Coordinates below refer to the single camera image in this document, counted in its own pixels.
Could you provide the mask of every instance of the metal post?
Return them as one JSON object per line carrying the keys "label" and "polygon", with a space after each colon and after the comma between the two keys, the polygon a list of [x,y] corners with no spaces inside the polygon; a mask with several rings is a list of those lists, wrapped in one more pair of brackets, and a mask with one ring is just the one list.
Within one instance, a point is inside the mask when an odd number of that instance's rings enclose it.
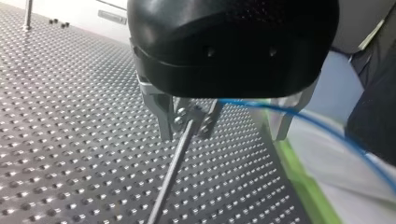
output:
{"label": "metal post", "polygon": [[32,7],[33,0],[26,0],[25,20],[22,26],[23,31],[29,31],[32,29],[32,26],[30,26],[32,20]]}
{"label": "metal post", "polygon": [[175,184],[177,172],[180,169],[181,163],[183,162],[184,155],[189,148],[191,139],[194,137],[196,129],[199,128],[199,121],[194,119],[190,120],[187,124],[186,131],[181,136],[180,142],[177,145],[177,149],[172,159],[172,163],[166,173],[165,180],[163,181],[163,187],[158,194],[157,200],[155,201],[154,207],[152,208],[151,214],[148,218],[148,224],[158,224],[161,215],[163,214],[163,207],[165,206],[166,199]]}

